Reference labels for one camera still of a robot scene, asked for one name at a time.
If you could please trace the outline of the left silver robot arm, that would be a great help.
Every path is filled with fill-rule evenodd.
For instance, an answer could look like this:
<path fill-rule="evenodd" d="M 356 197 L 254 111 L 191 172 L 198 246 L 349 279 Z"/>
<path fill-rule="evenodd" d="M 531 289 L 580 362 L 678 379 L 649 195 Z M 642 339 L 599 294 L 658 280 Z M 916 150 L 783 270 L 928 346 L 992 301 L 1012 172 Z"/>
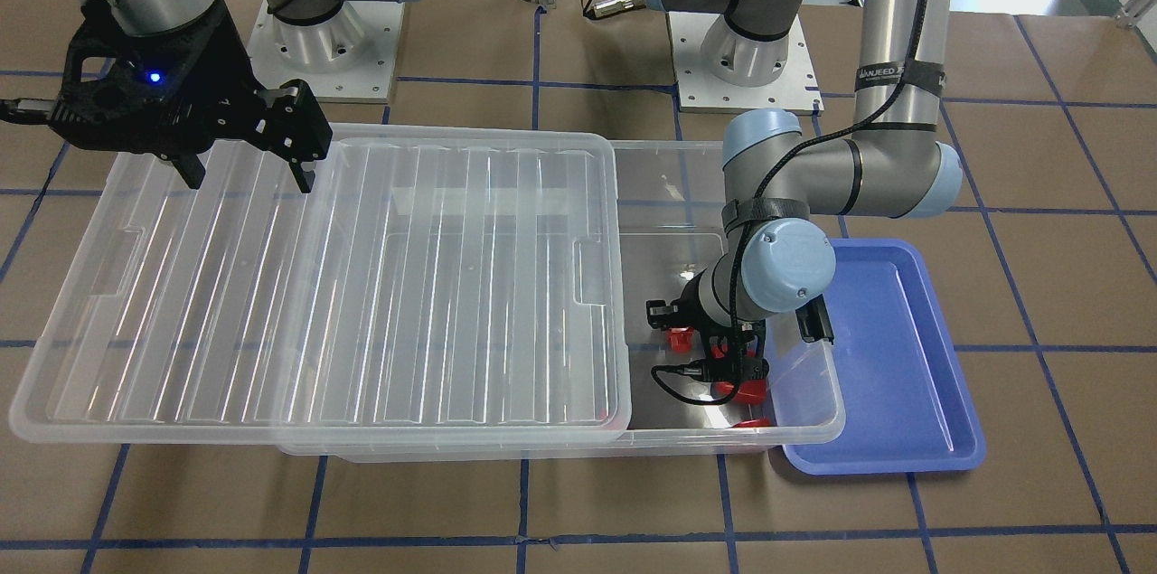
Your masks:
<path fill-rule="evenodd" d="M 937 140 L 950 0 L 864 0 L 855 111 L 847 128 L 805 140 L 793 112 L 757 108 L 729 122 L 722 145 L 725 252 L 681 296 L 647 306 L 651 328 L 701 336 L 703 355 L 655 365 L 699 383 L 740 384 L 769 367 L 765 323 L 795 314 L 806 343 L 831 341 L 823 302 L 837 268 L 813 215 L 937 216 L 963 179 L 955 149 Z M 705 47 L 734 84 L 768 83 L 789 46 L 802 0 L 644 0 L 666 13 L 714 14 Z"/>

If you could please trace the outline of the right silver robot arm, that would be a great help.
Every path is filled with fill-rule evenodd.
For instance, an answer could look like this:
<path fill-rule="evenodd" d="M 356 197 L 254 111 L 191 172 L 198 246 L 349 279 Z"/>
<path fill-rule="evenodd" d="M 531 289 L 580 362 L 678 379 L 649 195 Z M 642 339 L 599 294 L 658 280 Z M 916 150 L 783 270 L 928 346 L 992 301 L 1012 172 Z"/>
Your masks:
<path fill-rule="evenodd" d="M 3 122 L 46 126 L 82 150 L 152 155 L 200 187 L 200 156 L 239 140 L 281 159 L 299 190 L 332 130 L 307 78 L 351 68 L 369 50 L 356 2 L 265 0 L 273 45 L 292 68 L 277 87 L 252 68 L 224 0 L 80 0 L 54 100 L 6 100 Z"/>

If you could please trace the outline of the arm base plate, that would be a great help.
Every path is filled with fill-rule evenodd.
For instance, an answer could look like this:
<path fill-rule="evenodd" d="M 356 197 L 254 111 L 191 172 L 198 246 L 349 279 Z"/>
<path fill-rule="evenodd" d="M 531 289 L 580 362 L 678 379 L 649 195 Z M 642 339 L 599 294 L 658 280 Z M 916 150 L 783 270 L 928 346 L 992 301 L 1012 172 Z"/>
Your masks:
<path fill-rule="evenodd" d="M 320 101 L 386 104 L 405 12 L 404 3 L 347 2 L 315 25 L 261 13 L 249 35 L 249 60 L 266 87 L 301 79 Z"/>
<path fill-rule="evenodd" d="M 772 42 L 738 37 L 720 14 L 672 12 L 668 24 L 681 112 L 825 109 L 799 19 Z"/>

